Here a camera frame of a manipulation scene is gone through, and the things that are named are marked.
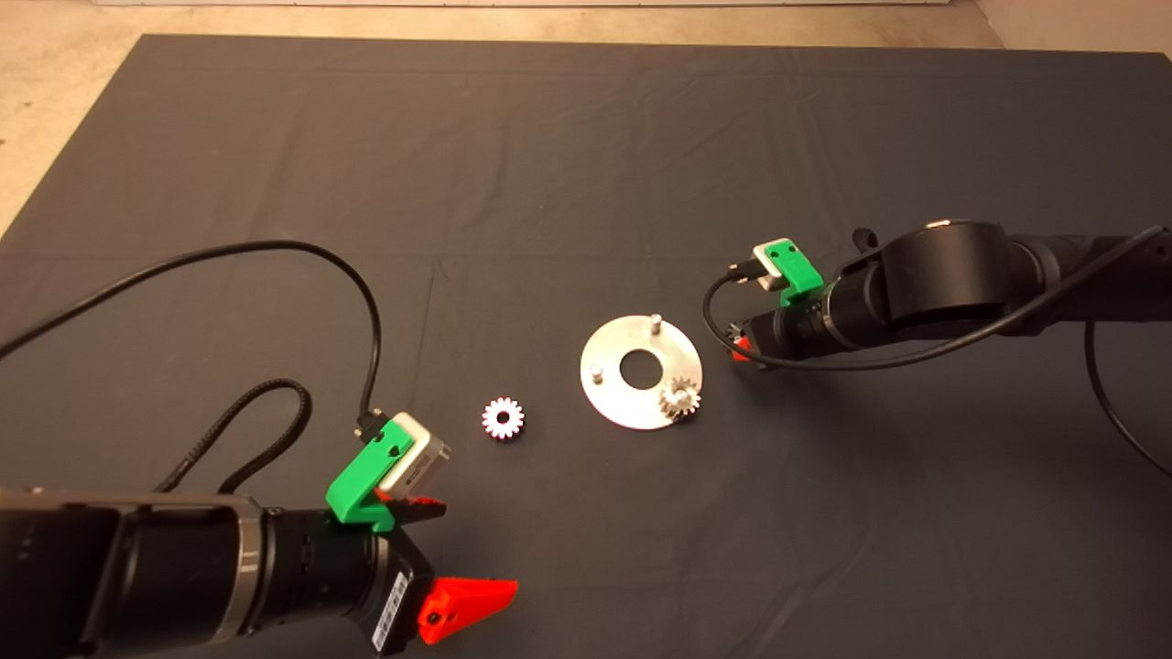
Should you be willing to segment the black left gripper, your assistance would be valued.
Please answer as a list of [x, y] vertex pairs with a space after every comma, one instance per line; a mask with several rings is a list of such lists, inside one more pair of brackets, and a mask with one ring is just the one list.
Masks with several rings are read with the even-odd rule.
[[343, 618], [372, 655], [395, 655], [418, 637], [435, 645], [515, 602], [518, 580], [436, 578], [402, 526], [444, 516], [444, 501], [375, 497], [374, 526], [395, 528], [389, 534], [327, 510], [267, 515], [267, 627]]

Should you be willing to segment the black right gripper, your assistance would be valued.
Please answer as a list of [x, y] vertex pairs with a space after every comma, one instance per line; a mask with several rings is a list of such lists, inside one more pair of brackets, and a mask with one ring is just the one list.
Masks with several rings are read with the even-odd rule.
[[736, 362], [750, 362], [747, 351], [786, 362], [808, 362], [815, 358], [839, 353], [839, 342], [824, 324], [826, 297], [833, 291], [829, 284], [817, 295], [803, 297], [788, 308], [779, 308], [747, 319], [747, 337], [732, 339], [730, 351]]

